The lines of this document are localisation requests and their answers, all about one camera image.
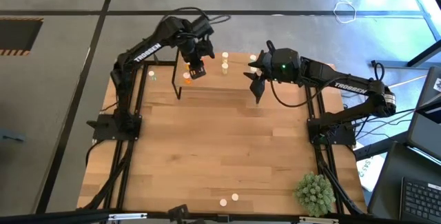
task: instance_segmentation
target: white paper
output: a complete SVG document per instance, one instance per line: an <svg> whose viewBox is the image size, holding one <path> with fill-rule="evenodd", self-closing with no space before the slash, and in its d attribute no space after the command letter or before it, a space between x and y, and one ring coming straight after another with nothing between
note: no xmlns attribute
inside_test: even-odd
<svg viewBox="0 0 441 224"><path fill-rule="evenodd" d="M361 147L363 147L363 145L357 142L356 149ZM380 176L383 164L384 158L380 155L357 161L358 176L360 177L361 186L372 192L377 183L378 177Z"/></svg>
<svg viewBox="0 0 441 224"><path fill-rule="evenodd" d="M441 92L441 79L436 79L436 83L435 83L435 85L433 86L433 89L435 89L435 90Z"/></svg>

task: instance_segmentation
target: black metal frame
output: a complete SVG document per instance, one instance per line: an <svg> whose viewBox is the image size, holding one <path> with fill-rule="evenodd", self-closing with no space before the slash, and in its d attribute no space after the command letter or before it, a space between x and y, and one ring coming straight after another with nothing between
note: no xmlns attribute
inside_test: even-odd
<svg viewBox="0 0 441 224"><path fill-rule="evenodd" d="M311 98L311 88L309 87L305 87L305 92L306 92L306 97L307 99ZM318 102L318 110L320 114L325 113L325 104L323 103L323 95L322 93L317 94L317 102ZM308 106L308 113L309 113L309 119L313 119L315 118L315 112L314 112L314 105L312 103L312 101L308 101L307 102L307 106ZM319 174L323 174L323 171L321 170L319 164L319 153L322 152L322 149L320 147L320 145L318 144L313 144L312 141L310 141L311 145L314 147L314 154L316 156L316 164L317 164L317 171ZM332 150L332 144L328 144L325 145L325 150L327 153L327 158L328 158L328 166L329 169L331 170L332 174L337 177L337 169L336 169L336 162L334 159L334 152ZM343 208L343 203L340 199L340 196L338 194L335 195L336 196L336 207L337 207L337 213L339 214L344 214L345 213L345 209Z"/></svg>
<svg viewBox="0 0 441 224"><path fill-rule="evenodd" d="M407 137L408 137L408 131L402 132L402 133L394 135L390 138L386 138L381 141L375 142L371 145L367 145L365 147L358 148L357 150L355 150L353 152L356 155L357 161L360 161L363 159L368 159L372 156L388 152L391 149L394 141L401 143L401 144L406 144Z"/></svg>
<svg viewBox="0 0 441 224"><path fill-rule="evenodd" d="M177 210L181 210L184 207L187 210L186 205L175 207L171 214L175 214ZM351 223L351 224L372 224L372 223L384 223L384 224L398 224L401 221L372 218L372 216L353 216L347 214L328 214L325 218L311 218L308 216L271 216L271 215L258 215L258 214L231 214L229 216L215 215L215 214L187 214L184 211L178 213L176 216L169 213L157 213L157 212L127 212L118 211L116 209L106 210L80 210L70 212L56 212L47 214L26 214L21 216L7 216L0 217L2 223L32 223L32 224L47 224L47 223L66 223L66 224L78 224L78 223L96 223L96 222L112 222L116 220L127 220L125 215L130 215L131 219L137 217L138 219L147 218L164 218L170 220L170 222L176 221L178 224L205 224L205 221L216 221L219 223L227 223L231 221L280 221L290 223ZM187 222L185 220L196 219L194 222Z"/></svg>
<svg viewBox="0 0 441 224"><path fill-rule="evenodd" d="M142 106L142 101L143 101L143 93L145 91L145 82L147 79L147 72L148 72L148 68L151 65L159 65L159 66L173 66L173 75L172 75L172 86L174 88L174 91L176 93L176 97L178 99L181 98L181 91L182 88L180 87L179 89L176 88L176 85L174 83L175 81L175 76L176 76L176 69L177 69L177 64L178 64L178 56L179 56L179 50L177 50L176 52L176 58L175 61L157 61L155 59L155 61L145 61L143 63L143 71L142 71L142 75L141 75L141 81L139 83L139 89L138 89L138 95L136 98L136 106L135 106L135 113L141 114L141 106ZM307 98L311 98L311 88L305 87L305 92L307 95ZM317 96L317 100L318 100L318 108L319 108L319 112L321 114L325 113L325 105L323 102L323 97L322 94L318 94ZM315 118L315 114L314 114L314 106L312 101L308 102L308 111L309 111L309 118ZM118 198L117 198L117 202L116 202L116 209L117 210L122 210L123 208L123 203L124 203L124 196L125 196L125 191L126 191L126 187L127 187L127 181L128 181L128 176L129 176L129 171L130 171L130 162L132 160L132 154L133 154L133 149L134 149L134 143L136 141L135 140L130 140L128 141L127 144L127 150L126 150L126 154L124 156L124 158L126 159L125 162L125 167L123 169L122 173L122 178L121 178L121 182L119 185L119 192L118 192ZM116 169L116 167L118 166L118 164L120 163L120 157L121 157L121 153L122 153L122 147L123 147L123 141L117 141L116 142L116 147L115 147L115 151L114 151L114 156L112 159L112 169L111 169L111 173L113 173ZM316 162L317 162L317 168L320 174L322 174L323 172L321 171L319 165L318 165L318 153L321 152L320 149L320 145L313 145L314 147L314 152L316 154ZM329 165L329 169L331 170L332 174L337 178L337 170L336 170L336 164L335 164L335 160L334 160L334 153L332 151L332 145L328 144L325 146L326 147L326 153L327 153L327 158L328 158L328 165ZM108 190L105 198L104 198L104 208L110 208L110 202L112 200L112 192L114 189L114 183L111 185L110 189ZM342 201L339 197L338 194L336 194L336 207L337 207L337 213L339 214L344 214L344 208L343 208L343 204ZM170 216L168 213L165 212L148 212L148 216L149 218L166 218L168 219ZM204 220L212 220L212 221L218 221L218 222L230 222L230 221L284 221L284 222L292 222L292 223L297 223L300 220L300 215L276 215L276 214L199 214L199 213L193 213L190 214L190 219L198 219L198 218L203 218Z"/></svg>
<svg viewBox="0 0 441 224"><path fill-rule="evenodd" d="M406 69L424 69L427 70L432 66L441 67L441 63L426 62L431 57L441 52L441 40L436 41L433 45L422 51L419 55L410 61L372 61L371 66L381 63L385 68L406 68Z"/></svg>
<svg viewBox="0 0 441 224"><path fill-rule="evenodd" d="M424 20L426 21L426 24L428 25L430 31L432 32L433 38L436 40L436 42L428 47L426 50L421 52L419 55L417 55L415 58L411 59L410 61L376 61L376 63L381 63L385 68L406 68L406 69L429 69L432 66L438 66L441 67L441 63L432 63L432 62L426 62L431 57L435 56L437 53L441 52L441 35L437 31L435 24L432 22L431 17L429 13L424 8L423 4L420 2L420 0L415 0L422 16L424 17ZM438 4L438 7L441 8L441 0L435 0ZM371 62L372 67L375 67L375 61Z"/></svg>

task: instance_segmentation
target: laptop keyboard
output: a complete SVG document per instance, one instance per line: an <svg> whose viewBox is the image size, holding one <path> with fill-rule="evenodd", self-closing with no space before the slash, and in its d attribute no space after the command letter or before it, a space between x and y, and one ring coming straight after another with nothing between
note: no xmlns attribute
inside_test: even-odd
<svg viewBox="0 0 441 224"><path fill-rule="evenodd" d="M437 186L405 179L403 184L404 211L441 223L441 189Z"/></svg>

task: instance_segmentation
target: black cable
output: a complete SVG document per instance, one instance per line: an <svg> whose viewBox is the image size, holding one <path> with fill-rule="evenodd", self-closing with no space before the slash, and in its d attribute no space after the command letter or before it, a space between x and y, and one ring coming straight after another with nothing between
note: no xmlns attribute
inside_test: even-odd
<svg viewBox="0 0 441 224"><path fill-rule="evenodd" d="M214 21L214 20L217 20L221 17L226 17L226 18L223 20L220 20L220 21ZM220 15L220 16L217 16L217 17L214 17L213 19L211 19L210 21L212 21L212 22L210 24L213 25L213 24L217 24L217 23L226 22L226 21L230 20L231 18L232 18L232 16L230 16L229 14L223 14L223 15Z"/></svg>
<svg viewBox="0 0 441 224"><path fill-rule="evenodd" d="M358 127L357 120L353 120L353 123L354 123L354 125L353 125L353 133L355 133L356 132L356 128Z"/></svg>
<svg viewBox="0 0 441 224"><path fill-rule="evenodd" d="M367 120L369 119L369 116L368 117L366 117L366 119L363 121L363 123L362 123L362 125L361 125L361 128L360 128L360 130L358 130L358 132L357 132L357 134L356 134L356 138L358 137L358 135L360 135L360 133L362 132L362 130L363 130L363 128L365 127L365 125L366 125L366 122L367 122Z"/></svg>
<svg viewBox="0 0 441 224"><path fill-rule="evenodd" d="M116 102L116 103L114 103L114 104L112 104L112 105L109 105L109 106L103 108L102 110L100 110L100 112L101 112L101 111L106 111L106 110L110 109L111 107L115 106L116 104L118 104L118 102Z"/></svg>
<svg viewBox="0 0 441 224"><path fill-rule="evenodd" d="M101 144L102 142L103 142L103 141L96 141L96 143L93 144L93 145L89 148L88 153L85 154L85 166L86 166L86 167L88 166L88 163L89 163L89 155L90 155L90 152L91 152L91 151L92 151L97 145Z"/></svg>
<svg viewBox="0 0 441 224"><path fill-rule="evenodd" d="M399 111L399 112L396 112L395 114L401 114L401 113L409 112L409 111L412 111L412 110L415 110L415 108L411 108L411 109L408 109L408 110ZM384 118L384 117L376 117L376 118L371 119L371 121L376 120L376 119L379 119L379 118Z"/></svg>
<svg viewBox="0 0 441 224"><path fill-rule="evenodd" d="M351 98L351 97L358 96L358 95L360 95L360 94L358 94L358 93L354 93L354 94L352 94L352 95L350 95L350 96L342 94L342 97L343 97L343 98Z"/></svg>
<svg viewBox="0 0 441 224"><path fill-rule="evenodd" d="M323 91L323 90L324 90L329 84L333 83L334 81L337 81L338 79L343 79L343 78L342 78L342 77L338 77L338 78L335 78L335 79L329 80L328 82L326 82L326 83L321 87L321 89L319 89L319 91L317 91L314 95L312 95L310 99L307 99L307 100L304 101L303 103L299 103L299 104L296 104L296 105L289 105L289 104L286 104L286 103L282 102L282 100L280 100L280 99L278 98L278 96L277 96L277 94L276 94L276 91L274 90L273 81L272 81L272 80L269 80L269 83L271 84L271 90L272 90L272 92L273 92L273 94L274 94L274 97L276 97L277 101L278 101L281 105L283 105L283 106L285 106L285 107L288 107L288 108L297 108L297 107L303 106L303 105L307 104L308 102L312 101L312 100L314 99L314 97L316 97L317 95L319 95L319 94L320 94L320 93L321 93L321 92L322 92L322 91Z"/></svg>
<svg viewBox="0 0 441 224"><path fill-rule="evenodd" d="M366 131L361 131L362 133L366 133L366 134L372 134L372 135L385 135L385 136L387 136L387 138L389 138L389 139L392 139L389 135L387 135L387 134L374 134L374 133L371 133L371 132L366 132Z"/></svg>
<svg viewBox="0 0 441 224"><path fill-rule="evenodd" d="M163 18L161 18L159 23L163 22L167 17L171 16L175 12L178 12L178 11L181 11L181 10L198 10L201 15L203 15L205 18L207 18L210 21L208 15L203 10L201 10L200 8L196 8L196 7L182 7L182 8L177 8L177 9L174 9L174 10L170 10L167 14L164 14Z"/></svg>
<svg viewBox="0 0 441 224"><path fill-rule="evenodd" d="M320 147L320 145L313 145L313 147L314 147L314 149L316 150L316 151L326 151L326 150L328 150L328 148L327 147L325 147L324 149L322 149L321 147Z"/></svg>
<svg viewBox="0 0 441 224"><path fill-rule="evenodd" d="M378 78L377 65L379 65L381 68L381 77L380 78ZM384 65L381 63L375 63L375 65L373 66L373 72L375 73L375 78L377 80L379 80L379 81L383 80L383 78L384 78Z"/></svg>
<svg viewBox="0 0 441 224"><path fill-rule="evenodd" d="M402 123L402 122L405 122L405 121L412 121L412 119L409 119L409 120L402 120L402 121L398 121L397 123L388 123L389 125L398 125L398 124L400 124L400 123ZM386 121L368 121L369 123L374 123L374 122L381 122L381 123L387 123Z"/></svg>

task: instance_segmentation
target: computer monitor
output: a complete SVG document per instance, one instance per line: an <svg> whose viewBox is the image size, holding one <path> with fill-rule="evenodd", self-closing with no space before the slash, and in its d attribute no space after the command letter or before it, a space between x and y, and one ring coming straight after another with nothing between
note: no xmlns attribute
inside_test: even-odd
<svg viewBox="0 0 441 224"><path fill-rule="evenodd" d="M441 98L433 103L428 103L419 107L416 112L422 116L436 122L441 123Z"/></svg>
<svg viewBox="0 0 441 224"><path fill-rule="evenodd" d="M408 131L407 142L441 161L441 68L429 70Z"/></svg>

